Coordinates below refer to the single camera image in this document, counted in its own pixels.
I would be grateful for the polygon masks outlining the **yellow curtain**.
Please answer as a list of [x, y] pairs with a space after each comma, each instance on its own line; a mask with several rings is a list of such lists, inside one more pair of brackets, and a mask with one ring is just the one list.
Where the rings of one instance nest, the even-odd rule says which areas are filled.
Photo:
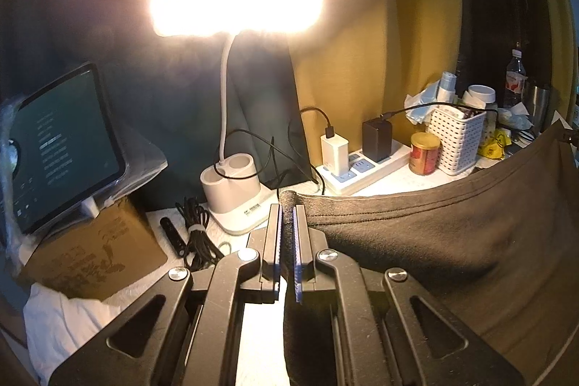
[[291, 42], [299, 105], [359, 147], [364, 120], [455, 69], [461, 20], [462, 0], [326, 0], [318, 27]]

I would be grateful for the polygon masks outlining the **black charger adapter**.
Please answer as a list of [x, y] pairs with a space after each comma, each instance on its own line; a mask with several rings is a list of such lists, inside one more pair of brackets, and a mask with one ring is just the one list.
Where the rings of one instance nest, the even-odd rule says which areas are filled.
[[381, 118], [362, 123], [362, 153], [374, 162], [388, 158], [392, 153], [393, 125]]

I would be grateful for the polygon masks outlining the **white garment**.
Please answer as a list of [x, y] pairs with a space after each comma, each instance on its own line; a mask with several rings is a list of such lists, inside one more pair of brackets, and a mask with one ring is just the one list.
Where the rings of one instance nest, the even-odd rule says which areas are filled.
[[74, 352], [121, 314], [93, 299], [69, 299], [39, 283], [30, 287], [22, 315], [31, 365], [41, 385]]

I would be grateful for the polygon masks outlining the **plastic cola bottle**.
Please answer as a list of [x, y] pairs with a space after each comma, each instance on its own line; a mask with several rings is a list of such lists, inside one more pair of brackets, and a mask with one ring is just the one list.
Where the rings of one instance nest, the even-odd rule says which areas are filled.
[[527, 79], [527, 73], [522, 64], [522, 52], [511, 50], [511, 60], [506, 67], [506, 83], [502, 104], [506, 109], [516, 106], [522, 101], [522, 95]]

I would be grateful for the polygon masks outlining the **dark brown t-shirt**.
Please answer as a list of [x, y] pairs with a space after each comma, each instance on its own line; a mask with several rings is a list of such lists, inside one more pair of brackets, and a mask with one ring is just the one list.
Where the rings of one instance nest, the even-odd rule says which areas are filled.
[[401, 267], [529, 385], [578, 381], [578, 170], [560, 122], [489, 169], [373, 197], [284, 192], [367, 270]]

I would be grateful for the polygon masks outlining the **dark teal curtain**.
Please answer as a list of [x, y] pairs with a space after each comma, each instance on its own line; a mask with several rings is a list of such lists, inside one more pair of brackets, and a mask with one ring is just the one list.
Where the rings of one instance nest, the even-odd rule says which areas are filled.
[[84, 63], [97, 65], [114, 119], [168, 166], [132, 199], [165, 209], [201, 197], [217, 152], [221, 37], [162, 38], [147, 0], [1, 0], [1, 96], [29, 95]]

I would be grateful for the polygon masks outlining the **white perforated plastic basket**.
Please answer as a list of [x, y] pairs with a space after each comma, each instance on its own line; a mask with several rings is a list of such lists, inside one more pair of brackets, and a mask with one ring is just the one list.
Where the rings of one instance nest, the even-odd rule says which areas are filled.
[[459, 119], [456, 112], [451, 112], [451, 107], [434, 109], [427, 131], [441, 141], [439, 169], [447, 175], [457, 175], [475, 165], [485, 117], [485, 113], [478, 113], [468, 119]]

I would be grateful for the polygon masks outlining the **red gold tin can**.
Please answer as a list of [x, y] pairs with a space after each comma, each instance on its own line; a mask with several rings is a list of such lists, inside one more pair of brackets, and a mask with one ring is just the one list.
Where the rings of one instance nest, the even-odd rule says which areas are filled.
[[416, 132], [411, 136], [409, 169], [417, 175], [429, 175], [437, 167], [441, 141], [428, 132]]

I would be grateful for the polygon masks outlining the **white power strip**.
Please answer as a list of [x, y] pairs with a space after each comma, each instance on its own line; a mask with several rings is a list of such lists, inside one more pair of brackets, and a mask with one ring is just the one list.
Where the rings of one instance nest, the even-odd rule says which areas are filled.
[[348, 155], [348, 171], [345, 174], [335, 176], [325, 166], [318, 166], [317, 170], [325, 181], [328, 193], [351, 196], [406, 166], [410, 152], [408, 146], [393, 140], [392, 153], [380, 162], [371, 160], [359, 149]]

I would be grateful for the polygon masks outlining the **clear jar white lid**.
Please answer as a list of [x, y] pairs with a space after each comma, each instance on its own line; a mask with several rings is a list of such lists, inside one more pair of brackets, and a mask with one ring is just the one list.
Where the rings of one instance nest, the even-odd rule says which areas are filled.
[[490, 86], [482, 84], [469, 85], [463, 93], [462, 102], [477, 109], [486, 110], [480, 145], [484, 145], [493, 138], [498, 119], [498, 106], [496, 105], [496, 91]]

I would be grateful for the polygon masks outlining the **yellow snack packet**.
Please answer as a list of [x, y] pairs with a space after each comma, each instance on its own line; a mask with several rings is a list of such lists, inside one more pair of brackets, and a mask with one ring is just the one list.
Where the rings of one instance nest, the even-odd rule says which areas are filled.
[[512, 144], [511, 131], [497, 128], [479, 147], [477, 154], [491, 160], [502, 160], [506, 156], [506, 147]]

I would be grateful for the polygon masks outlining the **brown cardboard box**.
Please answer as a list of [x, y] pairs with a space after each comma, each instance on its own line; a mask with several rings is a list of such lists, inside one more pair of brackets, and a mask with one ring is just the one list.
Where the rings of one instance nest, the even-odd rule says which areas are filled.
[[146, 217], [124, 198], [96, 219], [44, 239], [18, 281], [103, 301], [166, 261]]

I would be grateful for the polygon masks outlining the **white charger adapter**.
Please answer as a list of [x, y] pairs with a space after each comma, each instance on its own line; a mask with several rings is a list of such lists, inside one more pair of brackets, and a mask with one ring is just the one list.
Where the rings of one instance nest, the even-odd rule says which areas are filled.
[[321, 136], [323, 166], [332, 175], [339, 177], [348, 172], [348, 140], [339, 134]]

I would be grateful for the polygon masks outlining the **steel tumbler cup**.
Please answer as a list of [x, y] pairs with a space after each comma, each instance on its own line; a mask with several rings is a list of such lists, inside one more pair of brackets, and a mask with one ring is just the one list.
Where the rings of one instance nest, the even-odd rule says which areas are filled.
[[532, 123], [532, 131], [538, 134], [547, 115], [550, 103], [550, 86], [548, 84], [539, 84], [529, 82], [525, 87], [524, 105], [529, 113], [529, 119]]

